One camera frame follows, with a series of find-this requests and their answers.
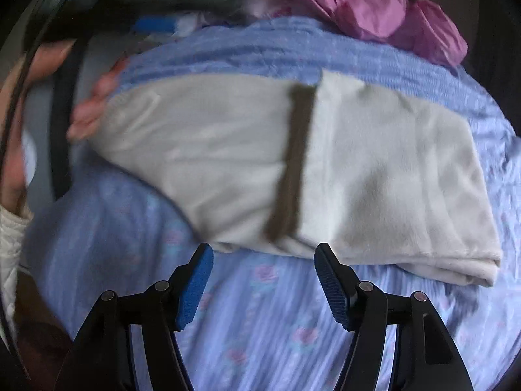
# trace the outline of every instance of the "finger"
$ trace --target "finger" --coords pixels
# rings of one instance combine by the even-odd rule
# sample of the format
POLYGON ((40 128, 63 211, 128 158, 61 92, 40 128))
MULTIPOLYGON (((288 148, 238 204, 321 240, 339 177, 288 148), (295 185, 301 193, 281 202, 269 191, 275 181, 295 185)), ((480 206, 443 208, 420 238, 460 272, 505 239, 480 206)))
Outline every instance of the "finger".
POLYGON ((9 139, 15 142, 16 145, 20 145, 22 141, 22 124, 23 124, 23 103, 24 98, 18 100, 16 106, 15 117, 12 120, 11 131, 9 139))
POLYGON ((101 119, 96 119, 90 123, 73 123, 67 131, 67 139, 73 142, 88 138, 96 133, 100 124, 101 119))
POLYGON ((30 84, 42 80, 56 72, 69 55, 73 44, 74 41, 60 41, 40 46, 32 61, 25 83, 30 84))
POLYGON ((118 86, 117 74, 113 72, 105 73, 98 79, 92 88, 92 96, 106 98, 113 93, 118 86))
POLYGON ((100 118, 105 111, 106 101, 91 98, 78 104, 72 111, 71 123, 89 123, 100 118))
POLYGON ((101 76, 92 89, 92 95, 95 97, 108 97, 118 87, 118 76, 127 66, 127 57, 120 58, 109 72, 101 76))

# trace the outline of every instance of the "white towel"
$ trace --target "white towel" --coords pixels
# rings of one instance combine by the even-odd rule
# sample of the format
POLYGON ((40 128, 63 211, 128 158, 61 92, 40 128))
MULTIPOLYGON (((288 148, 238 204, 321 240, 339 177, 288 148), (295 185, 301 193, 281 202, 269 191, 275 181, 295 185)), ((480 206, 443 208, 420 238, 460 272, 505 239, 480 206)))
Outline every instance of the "white towel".
POLYGON ((398 263, 493 284, 501 259, 466 122, 324 72, 317 88, 187 75, 114 97, 95 149, 176 202, 221 251, 398 263))
POLYGON ((345 264, 456 284, 492 285, 502 256, 465 119, 331 72, 313 106, 297 235, 345 264))

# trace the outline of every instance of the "pink cloth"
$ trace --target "pink cloth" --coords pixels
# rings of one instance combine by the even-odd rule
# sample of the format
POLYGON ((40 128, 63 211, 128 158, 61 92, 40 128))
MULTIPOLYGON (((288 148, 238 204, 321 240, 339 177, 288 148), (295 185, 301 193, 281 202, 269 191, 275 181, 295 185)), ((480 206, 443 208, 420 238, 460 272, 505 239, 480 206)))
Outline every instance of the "pink cloth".
POLYGON ((313 14, 348 36, 392 44, 437 65, 456 66, 467 43, 439 5, 429 0, 246 0, 257 18, 313 14))

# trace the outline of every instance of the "pink fabric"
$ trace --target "pink fabric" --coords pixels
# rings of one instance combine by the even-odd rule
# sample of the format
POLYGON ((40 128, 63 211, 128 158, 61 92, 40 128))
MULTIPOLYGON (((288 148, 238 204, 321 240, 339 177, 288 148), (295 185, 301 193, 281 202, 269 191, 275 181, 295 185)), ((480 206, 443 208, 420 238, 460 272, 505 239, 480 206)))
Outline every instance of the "pink fabric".
POLYGON ((318 15, 348 36, 392 44, 437 65, 456 66, 467 54, 454 23, 429 0, 246 0, 246 10, 257 18, 318 15))

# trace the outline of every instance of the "human hand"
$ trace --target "human hand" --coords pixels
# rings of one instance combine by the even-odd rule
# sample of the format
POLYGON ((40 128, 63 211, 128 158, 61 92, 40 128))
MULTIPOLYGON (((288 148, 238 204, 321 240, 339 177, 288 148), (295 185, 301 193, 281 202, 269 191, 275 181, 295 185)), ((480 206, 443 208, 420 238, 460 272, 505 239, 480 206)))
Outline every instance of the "human hand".
MULTIPOLYGON (((20 97, 13 119, 7 152, 4 161, 2 187, 0 188, 0 204, 12 213, 18 214, 21 197, 25 192, 25 173, 22 149, 22 117, 23 100, 30 85, 52 75, 65 61, 72 41, 63 41, 42 45, 32 61, 31 69, 24 84, 24 92, 20 97)), ((11 94, 15 88, 22 69, 24 57, 16 63, 0 90, 0 128, 4 129, 6 113, 9 108, 11 94)))
POLYGON ((69 141, 78 141, 93 135, 100 126, 107 99, 118 86, 118 75, 127 64, 126 58, 119 59, 110 72, 103 74, 94 85, 91 97, 75 106, 71 115, 71 126, 67 131, 69 141))
MULTIPOLYGON (((39 80, 52 75, 70 53, 72 41, 42 45, 33 59, 24 92, 18 101, 15 118, 11 127, 0 189, 0 205, 18 214, 25 192, 25 169, 22 149, 23 101, 27 89, 39 80)), ((23 65, 21 58, 10 72, 0 91, 0 127, 3 130, 6 112, 12 91, 23 65)), ((91 97, 75 106, 71 114, 71 126, 67 131, 69 141, 77 141, 94 134, 100 125, 108 96, 117 87, 117 77, 124 69, 126 59, 120 59, 110 72, 102 75, 93 87, 91 97)))

